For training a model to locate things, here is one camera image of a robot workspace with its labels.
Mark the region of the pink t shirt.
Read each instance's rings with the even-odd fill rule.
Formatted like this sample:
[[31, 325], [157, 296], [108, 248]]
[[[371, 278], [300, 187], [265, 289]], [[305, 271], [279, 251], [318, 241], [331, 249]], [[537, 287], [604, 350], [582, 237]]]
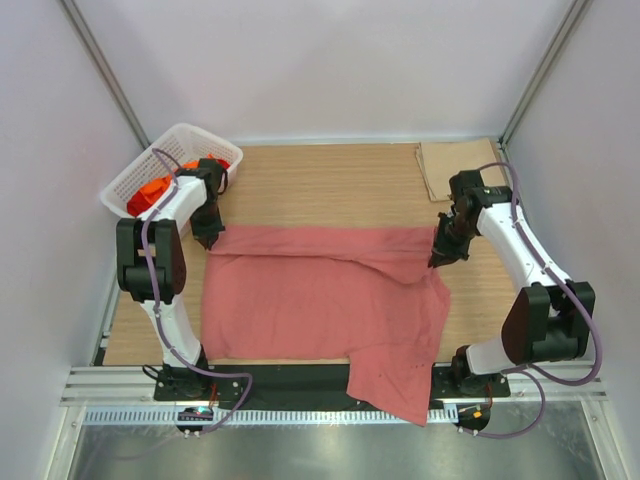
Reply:
[[430, 226], [234, 226], [208, 252], [200, 339], [210, 359], [350, 364], [347, 394], [427, 422], [450, 292]]

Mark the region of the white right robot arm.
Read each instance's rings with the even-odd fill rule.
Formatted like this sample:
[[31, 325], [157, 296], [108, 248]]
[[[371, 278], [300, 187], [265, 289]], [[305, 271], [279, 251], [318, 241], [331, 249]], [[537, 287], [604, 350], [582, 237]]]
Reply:
[[[602, 352], [590, 284], [572, 280], [557, 267], [532, 233], [510, 188], [466, 187], [451, 197], [451, 210], [439, 216], [430, 267], [467, 260], [472, 239], [482, 236], [497, 251], [516, 290], [500, 334], [456, 351], [450, 372], [453, 389], [472, 396], [491, 377], [527, 369], [565, 386], [593, 381]], [[561, 378], [541, 366], [580, 358], [589, 345], [595, 350], [594, 363], [582, 378]]]

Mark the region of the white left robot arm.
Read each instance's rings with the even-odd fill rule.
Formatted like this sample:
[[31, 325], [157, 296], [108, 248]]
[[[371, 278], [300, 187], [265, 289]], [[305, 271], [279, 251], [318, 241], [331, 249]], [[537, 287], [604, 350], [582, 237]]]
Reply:
[[163, 352], [156, 382], [164, 392], [204, 398], [213, 384], [206, 354], [190, 326], [183, 299], [187, 280], [181, 231], [209, 250], [224, 230], [218, 208], [227, 171], [212, 164], [180, 168], [166, 191], [144, 213], [116, 226], [117, 280], [149, 316]]

